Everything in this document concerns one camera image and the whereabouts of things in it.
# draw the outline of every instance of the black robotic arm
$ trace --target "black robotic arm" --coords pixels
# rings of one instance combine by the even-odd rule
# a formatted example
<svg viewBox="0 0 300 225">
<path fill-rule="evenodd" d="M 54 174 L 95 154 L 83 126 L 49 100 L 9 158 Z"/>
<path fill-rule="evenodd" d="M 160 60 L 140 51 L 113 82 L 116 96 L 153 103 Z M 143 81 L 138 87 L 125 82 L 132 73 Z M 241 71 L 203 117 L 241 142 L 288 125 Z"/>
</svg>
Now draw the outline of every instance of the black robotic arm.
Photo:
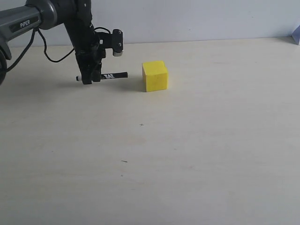
<svg viewBox="0 0 300 225">
<path fill-rule="evenodd" d="M 96 32 L 92 24 L 91 0 L 27 0 L 23 7 L 0 12 L 0 84 L 15 66 L 7 68 L 6 60 L 12 59 L 7 42 L 33 30 L 32 44 L 36 31 L 42 36 L 39 29 L 48 30 L 60 24 L 65 25 L 75 50 L 81 72 L 77 80 L 92 84 L 101 81 L 101 78 L 107 79 L 108 76 L 101 74 L 105 50 L 112 48 L 114 56 L 121 56 L 123 32 Z"/>
</svg>

